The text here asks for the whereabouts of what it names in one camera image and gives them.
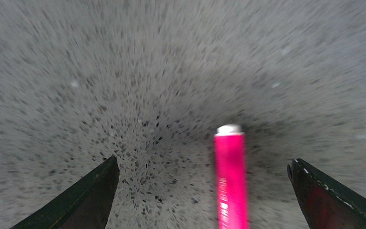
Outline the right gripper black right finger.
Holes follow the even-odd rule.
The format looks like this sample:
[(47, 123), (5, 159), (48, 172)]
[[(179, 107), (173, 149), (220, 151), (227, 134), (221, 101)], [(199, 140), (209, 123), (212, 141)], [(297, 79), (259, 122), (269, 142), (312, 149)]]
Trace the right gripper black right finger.
[(301, 158), (287, 174), (309, 228), (366, 229), (365, 197)]

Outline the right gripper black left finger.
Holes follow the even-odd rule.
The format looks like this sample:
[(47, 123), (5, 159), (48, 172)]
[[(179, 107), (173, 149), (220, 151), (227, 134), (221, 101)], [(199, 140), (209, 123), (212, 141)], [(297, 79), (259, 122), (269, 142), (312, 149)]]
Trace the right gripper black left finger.
[(117, 158), (111, 156), (15, 229), (103, 229), (119, 182)]

